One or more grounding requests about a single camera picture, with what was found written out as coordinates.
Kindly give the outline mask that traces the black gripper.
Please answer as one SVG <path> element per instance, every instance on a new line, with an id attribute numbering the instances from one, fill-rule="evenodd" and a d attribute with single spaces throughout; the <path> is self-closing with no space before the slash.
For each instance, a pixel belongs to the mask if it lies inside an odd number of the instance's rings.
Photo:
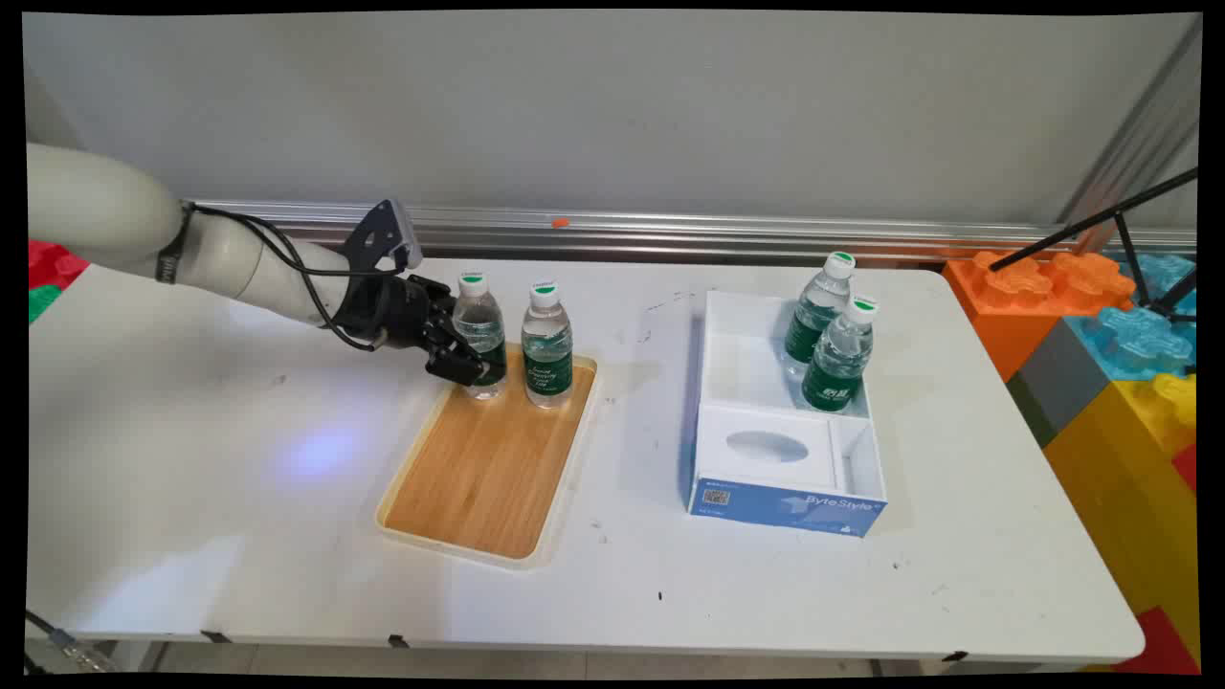
<path id="1" fill-rule="evenodd" d="M 452 325 L 456 305 L 450 287 L 437 280 L 350 278 L 334 322 L 372 348 L 426 349 L 430 375 L 470 387 L 489 367 Z"/>

